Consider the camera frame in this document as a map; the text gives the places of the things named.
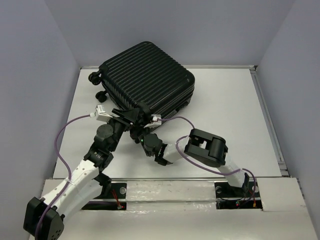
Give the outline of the black ribbed hard-shell suitcase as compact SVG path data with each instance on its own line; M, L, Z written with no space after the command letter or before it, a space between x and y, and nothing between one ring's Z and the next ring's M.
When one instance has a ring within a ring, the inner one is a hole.
M191 101L194 75L150 41L140 42L104 61L88 76L102 85L121 110L140 108L140 124L152 114L171 118Z

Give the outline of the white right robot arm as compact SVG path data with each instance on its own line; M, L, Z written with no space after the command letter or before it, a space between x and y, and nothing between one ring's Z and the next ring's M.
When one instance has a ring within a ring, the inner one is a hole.
M224 176L235 196L242 196L249 189L249 176L228 156L226 140L209 132L193 128L189 135L176 143L166 144L155 133L144 130L132 138L140 143L145 154L162 166L184 158L196 167Z

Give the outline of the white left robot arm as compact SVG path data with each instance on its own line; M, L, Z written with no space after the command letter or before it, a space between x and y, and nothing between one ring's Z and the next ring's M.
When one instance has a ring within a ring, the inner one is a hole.
M67 177L43 197L33 197L26 206L23 229L36 240L57 240L65 222L90 200L110 194L111 179L103 173L113 160L124 132L143 119L138 107L129 110L113 109L107 114L100 106L89 117L102 121L88 152Z

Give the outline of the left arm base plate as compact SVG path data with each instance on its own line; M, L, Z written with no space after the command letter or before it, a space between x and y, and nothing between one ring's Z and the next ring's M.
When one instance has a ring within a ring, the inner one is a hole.
M113 182L101 194L82 207L84 211L125 211L127 209L127 183Z

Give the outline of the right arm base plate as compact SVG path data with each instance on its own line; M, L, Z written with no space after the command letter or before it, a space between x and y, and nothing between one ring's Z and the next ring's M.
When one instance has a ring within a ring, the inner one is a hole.
M218 210L263 209L258 184L249 182L247 193L236 192L227 182L215 182L216 208Z

